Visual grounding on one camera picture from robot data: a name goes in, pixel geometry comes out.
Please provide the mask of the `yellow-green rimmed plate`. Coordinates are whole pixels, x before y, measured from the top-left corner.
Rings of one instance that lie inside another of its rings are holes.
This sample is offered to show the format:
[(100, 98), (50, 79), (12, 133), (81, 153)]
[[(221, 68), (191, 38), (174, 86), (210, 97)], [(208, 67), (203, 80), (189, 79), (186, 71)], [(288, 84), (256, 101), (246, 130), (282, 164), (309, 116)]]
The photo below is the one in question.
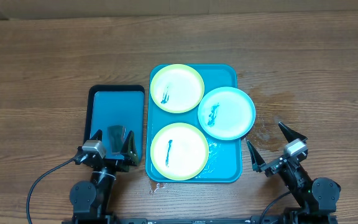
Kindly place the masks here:
[(153, 102), (169, 113), (185, 113), (195, 108), (204, 96), (204, 89), (200, 73), (184, 64), (161, 68), (150, 83)]
[(172, 123), (154, 136), (150, 146), (153, 166), (165, 178), (190, 180), (206, 166), (209, 146), (204, 134), (187, 123)]

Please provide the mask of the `large teal serving tray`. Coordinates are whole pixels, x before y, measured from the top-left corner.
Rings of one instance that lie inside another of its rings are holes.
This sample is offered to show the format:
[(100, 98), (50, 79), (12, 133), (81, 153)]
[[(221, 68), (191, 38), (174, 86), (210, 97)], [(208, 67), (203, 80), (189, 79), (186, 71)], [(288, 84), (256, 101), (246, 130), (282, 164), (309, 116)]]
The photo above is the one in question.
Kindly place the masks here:
[[(225, 64), (191, 64), (204, 81), (204, 92), (223, 86), (237, 87), (235, 70)], [(211, 137), (198, 121), (198, 109), (180, 114), (173, 114), (160, 109), (149, 97), (147, 110), (146, 158), (145, 170), (147, 175), (156, 182), (171, 182), (164, 177), (152, 164), (150, 147), (154, 136), (163, 127), (172, 123), (188, 123), (198, 128), (206, 137), (209, 146), (209, 157), (204, 169), (186, 183), (231, 183), (242, 174), (241, 140), (223, 141)]]

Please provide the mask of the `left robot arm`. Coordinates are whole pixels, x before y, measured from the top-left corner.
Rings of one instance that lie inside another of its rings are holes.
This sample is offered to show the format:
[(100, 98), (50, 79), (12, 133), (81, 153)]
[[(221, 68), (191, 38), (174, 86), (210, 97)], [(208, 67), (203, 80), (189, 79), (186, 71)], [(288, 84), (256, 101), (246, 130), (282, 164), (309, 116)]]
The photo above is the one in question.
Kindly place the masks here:
[(118, 159), (106, 157), (107, 150), (102, 143), (102, 130), (97, 130), (91, 139), (78, 147), (74, 156), (77, 165), (84, 164), (93, 169), (89, 181), (77, 182), (70, 190), (70, 202), (73, 205), (72, 223), (120, 223), (113, 213), (108, 211), (111, 192), (118, 172), (129, 172), (131, 166), (139, 165), (135, 147), (135, 136), (129, 131), (113, 136)]

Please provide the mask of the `light blue rimmed plate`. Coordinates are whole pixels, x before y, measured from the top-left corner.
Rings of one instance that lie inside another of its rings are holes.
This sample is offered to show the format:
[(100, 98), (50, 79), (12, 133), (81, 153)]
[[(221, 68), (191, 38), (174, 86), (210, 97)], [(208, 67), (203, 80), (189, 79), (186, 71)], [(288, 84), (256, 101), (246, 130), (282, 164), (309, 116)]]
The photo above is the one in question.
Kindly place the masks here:
[(231, 141), (245, 136), (253, 127), (256, 108), (244, 91), (224, 86), (211, 90), (198, 106), (198, 121), (213, 138)]

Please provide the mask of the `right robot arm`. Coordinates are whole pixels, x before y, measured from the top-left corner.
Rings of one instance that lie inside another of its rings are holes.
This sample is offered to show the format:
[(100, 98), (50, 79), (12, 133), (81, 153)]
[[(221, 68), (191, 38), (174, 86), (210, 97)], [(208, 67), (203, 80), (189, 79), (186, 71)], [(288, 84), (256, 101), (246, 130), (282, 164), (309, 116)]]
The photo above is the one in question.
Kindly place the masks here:
[[(252, 169), (263, 172), (267, 177), (278, 174), (287, 186), (288, 192), (269, 203), (261, 215), (250, 217), (251, 223), (337, 223), (332, 214), (336, 211), (341, 186), (326, 177), (311, 179), (301, 162), (308, 156), (308, 138), (282, 122), (278, 124), (288, 144), (283, 155), (266, 163), (250, 141), (249, 148)], [(298, 208), (285, 208), (281, 215), (268, 216), (267, 212), (280, 199), (292, 195)]]

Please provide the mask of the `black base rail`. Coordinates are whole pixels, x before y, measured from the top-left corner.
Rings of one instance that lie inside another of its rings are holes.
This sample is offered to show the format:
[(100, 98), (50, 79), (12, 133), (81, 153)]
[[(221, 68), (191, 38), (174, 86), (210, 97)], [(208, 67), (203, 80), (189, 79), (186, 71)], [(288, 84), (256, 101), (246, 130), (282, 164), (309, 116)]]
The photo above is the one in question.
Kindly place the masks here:
[(85, 220), (75, 221), (65, 220), (61, 221), (61, 224), (72, 224), (72, 223), (122, 223), (122, 224), (279, 224), (279, 223), (291, 223), (284, 221), (279, 215), (264, 216), (262, 221), (259, 221), (260, 216), (254, 215), (249, 218), (214, 218), (214, 219), (159, 219), (159, 220), (148, 220), (146, 218), (122, 218), (118, 221), (105, 220)]

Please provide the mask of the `dark grey sponge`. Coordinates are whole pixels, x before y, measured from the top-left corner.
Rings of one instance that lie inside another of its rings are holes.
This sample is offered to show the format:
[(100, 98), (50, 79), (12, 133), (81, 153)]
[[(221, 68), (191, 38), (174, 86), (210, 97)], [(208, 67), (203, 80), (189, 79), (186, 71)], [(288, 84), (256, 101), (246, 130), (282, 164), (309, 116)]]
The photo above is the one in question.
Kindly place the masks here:
[(125, 132), (125, 127), (120, 125), (108, 127), (108, 139), (111, 146), (111, 152), (113, 154), (121, 151), (124, 145)]

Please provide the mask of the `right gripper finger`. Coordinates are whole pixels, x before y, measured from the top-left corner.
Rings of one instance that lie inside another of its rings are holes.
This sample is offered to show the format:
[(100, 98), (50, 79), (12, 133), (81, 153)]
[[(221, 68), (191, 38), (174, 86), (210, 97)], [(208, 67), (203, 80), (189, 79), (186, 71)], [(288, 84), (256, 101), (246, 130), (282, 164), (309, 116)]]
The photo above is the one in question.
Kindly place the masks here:
[(262, 172), (262, 167), (265, 165), (265, 161), (249, 140), (247, 140), (247, 147), (249, 148), (253, 171)]
[(299, 140), (303, 141), (304, 143), (308, 140), (308, 138), (306, 136), (292, 130), (291, 128), (289, 128), (288, 126), (283, 124), (282, 122), (278, 123), (278, 127), (280, 128), (281, 132), (283, 133), (283, 135), (284, 135), (285, 139), (288, 141), (288, 143), (291, 143), (296, 139), (299, 139)]

